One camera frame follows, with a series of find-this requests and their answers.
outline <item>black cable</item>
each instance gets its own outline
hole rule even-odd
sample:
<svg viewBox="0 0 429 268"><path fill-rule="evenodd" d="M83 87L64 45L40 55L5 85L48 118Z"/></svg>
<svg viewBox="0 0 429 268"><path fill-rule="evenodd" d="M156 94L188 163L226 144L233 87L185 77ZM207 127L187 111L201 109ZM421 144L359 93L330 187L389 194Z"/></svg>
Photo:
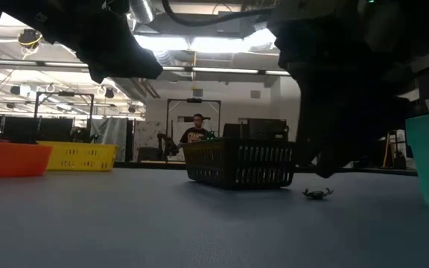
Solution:
<svg viewBox="0 0 429 268"><path fill-rule="evenodd" d="M237 12L226 16L222 16L217 19L210 19L210 20L204 20L204 21L188 21L188 20L179 18L173 12L173 10L170 7L169 0L162 0L162 4L163 4L163 9L171 19L173 19L178 24L189 26L189 27L202 27L202 26L215 25L221 22L227 22L232 19L240 19L240 18L249 17L249 16L270 15L271 12L273 11L272 8L267 8L267 9Z"/></svg>

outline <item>metal frame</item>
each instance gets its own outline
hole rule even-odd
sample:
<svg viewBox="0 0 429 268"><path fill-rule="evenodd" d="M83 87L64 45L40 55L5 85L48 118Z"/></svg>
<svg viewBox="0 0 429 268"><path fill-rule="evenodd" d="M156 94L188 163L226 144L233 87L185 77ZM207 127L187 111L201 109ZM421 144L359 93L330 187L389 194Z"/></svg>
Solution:
<svg viewBox="0 0 429 268"><path fill-rule="evenodd" d="M186 103L195 103L195 102L189 102L190 99L168 99L167 100L167 120L166 120L166 129L165 134L168 135L168 119L170 118L170 103L172 101L185 101ZM201 100L199 103L217 103L220 107L220 110L217 113L217 134L218 136L221 136L221 100Z"/></svg>
<svg viewBox="0 0 429 268"><path fill-rule="evenodd" d="M39 96L45 95L46 97L39 102ZM90 133L90 130L92 128L92 113L94 111L94 95L93 94L86 94L86 93L74 93L74 92L36 92L36 103L34 105L34 118L37 118L37 111L39 110L39 105L43 104L44 101L51 97L52 95L58 95L61 97L74 97L74 96L88 96L90 97L90 112L89 112L89 119L87 120L87 130Z"/></svg>

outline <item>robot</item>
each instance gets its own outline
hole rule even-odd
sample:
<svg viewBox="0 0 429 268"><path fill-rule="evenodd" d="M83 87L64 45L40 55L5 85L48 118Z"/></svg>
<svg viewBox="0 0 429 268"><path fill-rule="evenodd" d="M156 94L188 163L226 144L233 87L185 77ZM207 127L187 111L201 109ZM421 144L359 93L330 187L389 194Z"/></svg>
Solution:
<svg viewBox="0 0 429 268"><path fill-rule="evenodd" d="M233 13L209 21L178 17L197 27L258 16L280 49L279 66L302 93L296 162L317 157L317 174L330 177L363 154L366 144L402 128L414 89L412 59L429 53L429 0L283 0L271 9ZM150 0L0 0L1 12L77 52L92 79L157 78L162 67L134 40L125 14L153 19Z"/></svg>

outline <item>ceiling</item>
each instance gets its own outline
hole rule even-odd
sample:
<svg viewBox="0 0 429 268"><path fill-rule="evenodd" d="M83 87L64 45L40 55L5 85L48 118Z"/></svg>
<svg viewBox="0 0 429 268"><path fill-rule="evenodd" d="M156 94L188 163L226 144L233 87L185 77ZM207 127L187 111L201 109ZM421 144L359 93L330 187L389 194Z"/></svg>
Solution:
<svg viewBox="0 0 429 268"><path fill-rule="evenodd" d="M193 1L178 1L181 4ZM269 6L276 3L276 1L229 1L229 4L239 4L240 9L249 9L253 6ZM213 1L197 1L197 4L210 4L215 7ZM79 59L68 48L61 44L51 45L42 41L33 54L27 54L27 49L17 42L17 36L22 33L24 29L29 27L18 22L17 20L3 15L0 21L0 59L3 60L35 60L35 61L51 61L51 62L67 62L79 63ZM196 36L183 35L187 40L192 40ZM249 52L244 53L194 53L193 51L170 51L173 63L181 66L199 66L199 67L215 67L215 68L249 68L249 69L267 69L267 70L281 70L278 65L279 51L273 47L273 44L263 45L260 47L252 48ZM177 81L218 81L218 82L249 82L249 83L264 83L266 87L270 87L277 77L251 75L251 74L222 74L222 73L183 73L183 72L169 72L164 71L158 80L170 81L172 83ZM95 115L131 115L140 118L144 117L145 110L143 103L147 98L152 98L153 95L146 90L146 82L140 80L123 80L105 79L102 85L92 81L86 70L79 72L60 72L60 71L46 71L46 70L12 70L0 68L0 111L15 112L15 113L31 113L34 110L34 104L28 101L35 100L35 92L46 91L54 89L58 91L69 91L76 93L90 93L95 96ZM10 92L11 87L21 86L26 88L26 85L31 88L30 94L15 95ZM105 98L104 92L107 89L114 88L114 98ZM57 109L56 104L59 103L73 103L74 109L69 114L77 114L83 117L89 111L88 105L81 105L88 102L76 98L67 98L52 96L50 101L47 99L45 103L39 108L39 112L45 113L61 113ZM8 102L13 101L16 108L12 105L7 105ZM112 107L106 107L107 103L111 103ZM130 105L136 108L135 113L128 112Z"/></svg>

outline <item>orange bin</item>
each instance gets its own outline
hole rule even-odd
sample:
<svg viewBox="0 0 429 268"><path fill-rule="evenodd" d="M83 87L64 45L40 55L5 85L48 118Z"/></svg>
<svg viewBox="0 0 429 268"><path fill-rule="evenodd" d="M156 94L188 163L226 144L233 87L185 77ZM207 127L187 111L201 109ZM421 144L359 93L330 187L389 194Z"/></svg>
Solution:
<svg viewBox="0 0 429 268"><path fill-rule="evenodd" d="M0 143L0 177L43 175L51 151L51 146Z"/></svg>

